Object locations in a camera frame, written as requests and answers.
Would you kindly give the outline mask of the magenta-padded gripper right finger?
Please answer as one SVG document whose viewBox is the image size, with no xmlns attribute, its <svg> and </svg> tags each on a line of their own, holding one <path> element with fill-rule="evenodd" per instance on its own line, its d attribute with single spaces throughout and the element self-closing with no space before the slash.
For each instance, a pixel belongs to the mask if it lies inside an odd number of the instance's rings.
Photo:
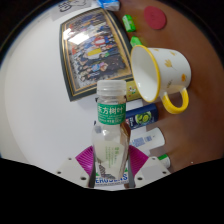
<svg viewBox="0 0 224 224">
<path fill-rule="evenodd" d="M 129 147 L 128 178 L 130 188 L 140 188 L 170 175 L 171 162 L 167 154 L 147 156 L 134 146 Z"/>
</svg>

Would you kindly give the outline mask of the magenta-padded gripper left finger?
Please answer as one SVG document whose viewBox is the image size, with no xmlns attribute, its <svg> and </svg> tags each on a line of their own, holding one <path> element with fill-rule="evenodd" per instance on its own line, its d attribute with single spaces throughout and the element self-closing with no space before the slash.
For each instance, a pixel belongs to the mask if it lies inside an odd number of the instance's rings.
<svg viewBox="0 0 224 224">
<path fill-rule="evenodd" d="M 92 147 L 84 149 L 76 157 L 69 157 L 56 174 L 84 188 L 95 186 L 95 161 Z"/>
</svg>

